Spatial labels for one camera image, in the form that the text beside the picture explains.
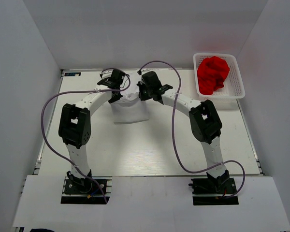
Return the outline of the white t shirt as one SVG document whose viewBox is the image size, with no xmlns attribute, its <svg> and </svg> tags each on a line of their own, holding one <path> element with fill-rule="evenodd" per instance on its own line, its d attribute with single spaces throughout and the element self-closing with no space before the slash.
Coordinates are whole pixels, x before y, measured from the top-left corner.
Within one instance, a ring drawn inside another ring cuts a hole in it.
<svg viewBox="0 0 290 232">
<path fill-rule="evenodd" d="M 121 92 L 122 97 L 111 103 L 113 121 L 115 124 L 130 124 L 149 120 L 149 111 L 145 101 L 139 98 L 137 86 L 141 77 L 136 72 L 129 72 L 131 84 Z"/>
</svg>

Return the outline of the red t shirt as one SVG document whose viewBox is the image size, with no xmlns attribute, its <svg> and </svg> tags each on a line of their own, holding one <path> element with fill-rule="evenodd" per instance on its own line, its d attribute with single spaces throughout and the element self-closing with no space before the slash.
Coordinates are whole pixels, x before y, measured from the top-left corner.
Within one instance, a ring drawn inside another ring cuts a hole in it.
<svg viewBox="0 0 290 232">
<path fill-rule="evenodd" d="M 199 91 L 203 95 L 212 95 L 224 87 L 230 68 L 226 60 L 217 56 L 205 58 L 197 69 Z"/>
</svg>

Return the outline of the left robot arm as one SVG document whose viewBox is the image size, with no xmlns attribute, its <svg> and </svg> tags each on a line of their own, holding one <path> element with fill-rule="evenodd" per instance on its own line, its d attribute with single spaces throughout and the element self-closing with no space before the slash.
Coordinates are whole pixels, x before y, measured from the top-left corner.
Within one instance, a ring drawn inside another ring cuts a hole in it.
<svg viewBox="0 0 290 232">
<path fill-rule="evenodd" d="M 130 76 L 121 70 L 113 70 L 111 75 L 101 79 L 93 93 L 89 93 L 75 104 L 62 107 L 58 134 L 62 138 L 73 162 L 68 178 L 77 189 L 87 193 L 92 189 L 91 169 L 87 162 L 86 144 L 91 137 L 91 116 L 104 103 L 118 101 L 124 78 Z"/>
</svg>

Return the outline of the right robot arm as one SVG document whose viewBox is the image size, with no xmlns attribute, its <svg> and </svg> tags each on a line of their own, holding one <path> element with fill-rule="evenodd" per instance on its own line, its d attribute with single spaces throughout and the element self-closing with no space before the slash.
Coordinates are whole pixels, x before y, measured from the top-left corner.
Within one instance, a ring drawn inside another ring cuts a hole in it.
<svg viewBox="0 0 290 232">
<path fill-rule="evenodd" d="M 171 85 L 162 85 L 154 71 L 141 75 L 138 82 L 139 98 L 142 101 L 152 99 L 163 105 L 173 107 L 172 111 L 172 140 L 174 138 L 174 115 L 178 110 L 189 118 L 193 136 L 201 143 L 207 168 L 209 188 L 219 193 L 226 187 L 226 181 L 230 178 L 220 148 L 220 135 L 222 122 L 218 116 L 212 101 L 199 102 L 191 99 L 178 91 Z"/>
</svg>

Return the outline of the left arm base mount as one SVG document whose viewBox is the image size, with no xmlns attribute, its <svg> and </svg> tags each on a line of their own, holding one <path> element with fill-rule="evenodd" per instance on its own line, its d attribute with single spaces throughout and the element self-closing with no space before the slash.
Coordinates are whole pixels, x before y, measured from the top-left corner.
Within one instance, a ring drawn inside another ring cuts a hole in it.
<svg viewBox="0 0 290 232">
<path fill-rule="evenodd" d="M 102 188 L 106 200 L 109 201 L 112 191 L 112 177 L 95 178 Z M 105 205 L 106 202 L 97 184 L 89 184 L 88 187 L 80 188 L 76 183 L 65 177 L 61 204 Z"/>
</svg>

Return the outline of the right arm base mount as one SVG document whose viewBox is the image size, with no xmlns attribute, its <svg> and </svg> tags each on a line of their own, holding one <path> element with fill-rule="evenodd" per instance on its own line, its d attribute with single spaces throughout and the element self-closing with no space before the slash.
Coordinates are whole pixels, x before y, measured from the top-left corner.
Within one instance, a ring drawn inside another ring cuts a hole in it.
<svg viewBox="0 0 290 232">
<path fill-rule="evenodd" d="M 237 189 L 233 178 L 227 180 L 218 190 L 207 178 L 194 178 L 188 184 L 192 190 L 194 206 L 238 205 Z"/>
</svg>

